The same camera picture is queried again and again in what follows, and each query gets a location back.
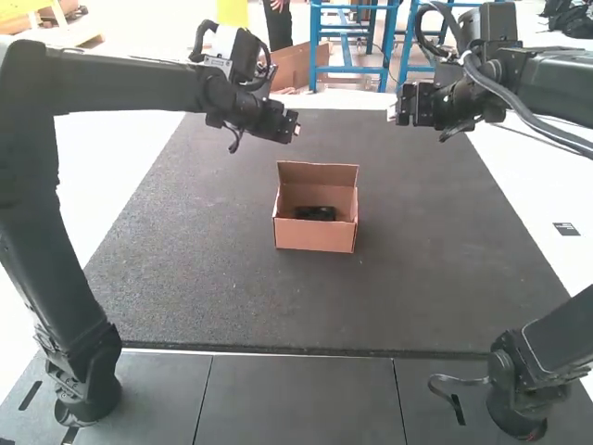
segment black rubber mat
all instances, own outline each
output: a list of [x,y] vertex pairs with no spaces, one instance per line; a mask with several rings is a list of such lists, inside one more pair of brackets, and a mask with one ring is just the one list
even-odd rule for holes
[[[306,110],[290,146],[187,116],[86,272],[128,344],[482,352],[568,296],[465,135]],[[352,255],[281,251],[276,160],[360,165]]]

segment cardboard box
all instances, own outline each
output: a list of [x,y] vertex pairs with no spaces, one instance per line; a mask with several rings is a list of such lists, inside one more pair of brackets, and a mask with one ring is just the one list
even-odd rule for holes
[[[284,88],[292,87],[297,89],[309,86],[309,57],[309,42],[272,52],[271,61],[278,65],[278,71],[271,83],[271,90],[275,92]],[[330,64],[329,42],[322,43],[317,47],[315,57],[317,66]],[[322,81],[325,77],[325,75],[319,76]]]
[[[358,165],[278,162],[276,248],[352,253],[359,225]],[[335,207],[336,221],[295,218],[300,206]]]

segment small black label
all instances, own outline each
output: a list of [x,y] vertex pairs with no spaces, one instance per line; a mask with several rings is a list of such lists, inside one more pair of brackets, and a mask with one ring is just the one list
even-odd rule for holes
[[554,227],[560,232],[562,236],[580,236],[578,230],[570,222],[555,222]]

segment black cable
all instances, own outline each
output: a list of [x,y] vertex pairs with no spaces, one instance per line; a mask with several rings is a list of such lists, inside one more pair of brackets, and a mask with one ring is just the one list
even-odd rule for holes
[[387,54],[383,52],[383,49],[381,49],[381,46],[379,46],[378,44],[372,44],[372,45],[375,46],[379,50],[379,52],[383,55],[383,63],[384,63],[384,65],[387,65],[387,74],[389,74],[389,77],[391,78],[391,80],[396,83],[396,88],[398,88],[399,82],[396,80],[395,77],[393,77],[393,74],[391,74],[391,64],[389,63],[389,57],[387,57]]
[[232,125],[229,125],[226,122],[223,122],[222,126],[226,129],[228,129],[234,136],[234,142],[232,142],[228,148],[229,153],[231,153],[233,155],[239,149],[239,145],[241,144],[241,138],[243,137],[244,130],[234,128]]
[[218,28],[219,24],[210,19],[203,20],[202,23],[199,24],[196,30],[194,49],[192,49],[192,53],[189,55],[189,59],[192,62],[199,63],[204,60],[204,56],[202,55],[202,49],[204,48],[204,35],[206,35],[206,31],[210,30],[212,32],[216,32]]
[[525,104],[521,101],[521,99],[519,99],[519,97],[517,97],[515,93],[480,72],[478,69],[480,60],[474,53],[469,51],[469,43],[464,42],[461,26],[453,17],[453,14],[451,13],[451,10],[447,4],[428,2],[421,6],[421,8],[424,6],[436,9],[443,16],[445,23],[449,26],[453,36],[455,37],[457,49],[461,55],[461,64],[463,66],[463,70],[468,75],[468,77],[470,77],[470,79],[488,90],[490,93],[493,93],[504,100],[509,105],[509,107],[515,110],[519,118],[535,132],[543,134],[554,142],[568,146],[569,148],[589,159],[593,159],[593,144],[582,137],[567,133],[560,128],[556,128],[553,125],[540,120],[538,117],[536,117],[536,115],[534,115],[534,113],[531,112],[528,107],[525,106]]
[[420,8],[418,9],[418,12],[416,13],[416,18],[414,21],[414,30],[416,33],[416,41],[418,42],[418,45],[421,48],[425,49],[429,53],[431,53],[437,57],[448,57],[449,53],[447,51],[445,51],[443,48],[441,48],[439,46],[436,46],[430,40],[427,40],[426,37],[424,36],[424,32],[422,30],[423,16],[430,10],[432,10],[432,8],[430,6],[422,5],[422,6],[420,6]]
[[265,82],[268,81],[268,76],[270,75],[270,70],[271,70],[271,54],[270,54],[270,49],[260,39],[258,39],[258,43],[259,43],[259,47],[263,51],[263,54],[264,54],[264,56],[266,58],[266,72],[265,72],[265,74],[263,76],[258,77],[254,82],[242,84],[241,86],[246,91],[256,91],[256,90],[258,90],[259,88],[261,88],[264,85]]
[[[424,47],[426,50],[428,50],[431,53],[436,54],[436,55],[439,55],[439,54],[435,53],[433,50],[435,50],[439,53],[444,51],[442,48],[435,46],[435,44],[433,44],[432,42],[429,42],[424,37],[424,33],[422,30],[422,18],[423,18],[423,15],[431,9],[435,9],[436,11],[438,11],[441,14],[441,16],[443,16],[443,20],[445,21],[445,24],[451,30],[453,37],[455,37],[457,50],[458,50],[459,54],[462,54],[467,49],[468,43],[466,43],[465,39],[463,38],[463,32],[461,30],[460,24],[455,20],[455,17],[453,17],[453,13],[451,12],[451,7],[448,6],[448,4],[446,4],[446,3],[426,2],[422,6],[420,6],[420,8],[418,8],[418,12],[416,13],[416,21],[414,22],[414,30],[415,30],[416,40],[418,41],[418,44],[420,46]],[[448,56],[450,56],[450,54],[445,51],[445,55],[441,56],[441,57],[448,57]]]
[[565,132],[538,119],[515,93],[482,74],[477,68],[477,63],[479,63],[479,59],[474,53],[468,52],[465,54],[463,70],[476,84],[504,100],[509,107],[515,110],[519,118],[535,132],[543,134],[554,142],[568,146],[589,159],[593,159],[593,144],[582,137]]

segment person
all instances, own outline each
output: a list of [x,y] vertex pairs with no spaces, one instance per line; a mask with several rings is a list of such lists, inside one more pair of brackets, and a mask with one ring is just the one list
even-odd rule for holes
[[278,51],[293,45],[293,18],[290,0],[263,0],[270,38],[270,51]]

